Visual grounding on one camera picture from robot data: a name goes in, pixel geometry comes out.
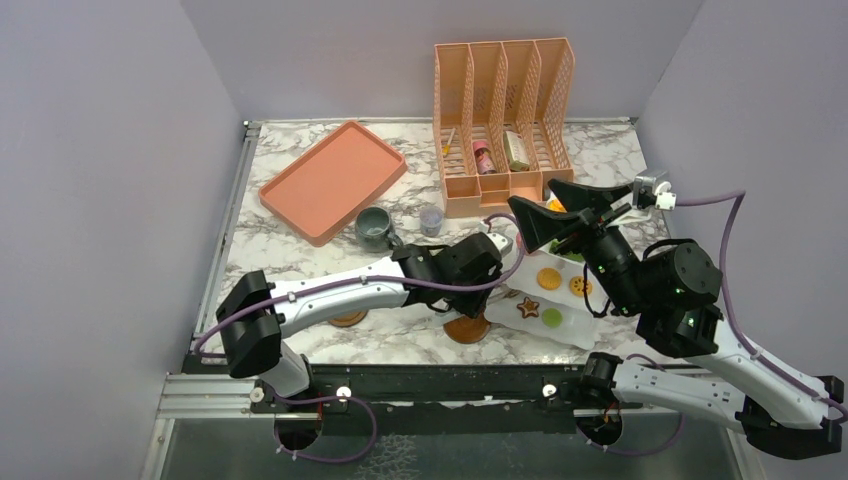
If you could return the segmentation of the green macaron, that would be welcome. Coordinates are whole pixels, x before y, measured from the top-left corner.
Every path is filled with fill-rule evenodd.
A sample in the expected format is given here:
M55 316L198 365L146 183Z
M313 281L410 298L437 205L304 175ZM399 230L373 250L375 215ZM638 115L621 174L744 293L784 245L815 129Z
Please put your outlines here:
M549 308L542 312L541 320L548 328L555 329L562 325L564 316L560 310Z

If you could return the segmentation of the green layered cake slice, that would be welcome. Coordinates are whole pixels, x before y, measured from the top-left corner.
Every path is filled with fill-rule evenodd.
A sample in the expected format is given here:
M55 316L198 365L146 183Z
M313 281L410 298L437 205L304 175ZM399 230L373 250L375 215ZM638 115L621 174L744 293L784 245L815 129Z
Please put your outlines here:
M565 258L569 261L578 262L578 263L584 263L585 262L584 257L578 252L560 251L555 246L551 246L549 248L549 252L553 255L556 255L556 256L561 257L561 258Z

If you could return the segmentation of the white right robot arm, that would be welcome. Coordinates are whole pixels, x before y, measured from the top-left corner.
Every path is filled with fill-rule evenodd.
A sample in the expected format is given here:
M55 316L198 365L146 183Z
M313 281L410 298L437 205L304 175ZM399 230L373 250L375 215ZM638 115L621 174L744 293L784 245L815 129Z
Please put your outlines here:
M842 425L828 416L844 400L834 376L786 368L738 332L715 304L723 277L691 239L658 242L637 258L616 230L579 244L556 242L557 253L578 253L616 311L637 315L637 334L658 353L683 359L718 376L708 383L650 370L618 356L589 355L575 396L592 407L653 404L711 419L745 435L756 449L802 460L838 453Z

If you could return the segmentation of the brown star cookie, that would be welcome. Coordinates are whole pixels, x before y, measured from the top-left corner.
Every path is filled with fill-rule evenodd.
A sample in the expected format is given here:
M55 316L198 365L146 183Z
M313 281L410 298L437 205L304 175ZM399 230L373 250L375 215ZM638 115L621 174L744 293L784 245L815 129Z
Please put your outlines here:
M525 297L523 301L516 305L522 319L538 318L540 303L529 297Z

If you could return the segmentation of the yellow frosted donut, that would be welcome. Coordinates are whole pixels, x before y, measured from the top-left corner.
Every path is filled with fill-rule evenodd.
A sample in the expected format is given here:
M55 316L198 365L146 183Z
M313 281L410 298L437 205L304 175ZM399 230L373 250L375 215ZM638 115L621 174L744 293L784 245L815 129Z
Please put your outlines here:
M566 209L558 199L553 199L547 203L547 208L554 212L565 213Z

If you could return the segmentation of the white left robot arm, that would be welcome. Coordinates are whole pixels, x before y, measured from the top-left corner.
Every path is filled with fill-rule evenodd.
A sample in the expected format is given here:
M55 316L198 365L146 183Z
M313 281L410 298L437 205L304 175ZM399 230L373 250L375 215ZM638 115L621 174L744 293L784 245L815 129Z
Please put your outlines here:
M196 342L194 352L201 354L209 339L220 336L220 356L231 377L258 376L275 388L285 407L302 410L313 401L315 386L305 358L284 345L289 336L348 314L410 305L435 309L443 303L446 313L477 317L491 292L517 274L525 254L551 241L576 252L583 232L608 232L621 221L640 221L676 203L665 186L641 189L635 182L594 187L551 179L547 187L562 211L520 196L508 200L504 217L516 225L521 242L509 269L503 259L513 242L484 219L482 231L456 244L402 244L387 257L340 274L276 285L264 272L250 272L218 307L216 325Z

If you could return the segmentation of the dark blue-green ceramic mug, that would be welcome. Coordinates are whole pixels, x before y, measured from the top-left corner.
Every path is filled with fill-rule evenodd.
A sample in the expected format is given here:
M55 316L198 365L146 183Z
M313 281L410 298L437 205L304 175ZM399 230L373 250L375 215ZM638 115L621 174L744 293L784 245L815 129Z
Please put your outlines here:
M403 245L395 232L390 213L381 207L363 209L355 219L354 231L359 245L366 252L383 252Z

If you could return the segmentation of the yellow flower cookie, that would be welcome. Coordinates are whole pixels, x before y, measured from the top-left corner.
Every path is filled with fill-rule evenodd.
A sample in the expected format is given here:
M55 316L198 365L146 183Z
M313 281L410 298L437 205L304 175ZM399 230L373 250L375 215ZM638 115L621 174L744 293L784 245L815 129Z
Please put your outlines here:
M575 276L569 280L569 290L578 297L588 297L593 292L593 283L584 276Z

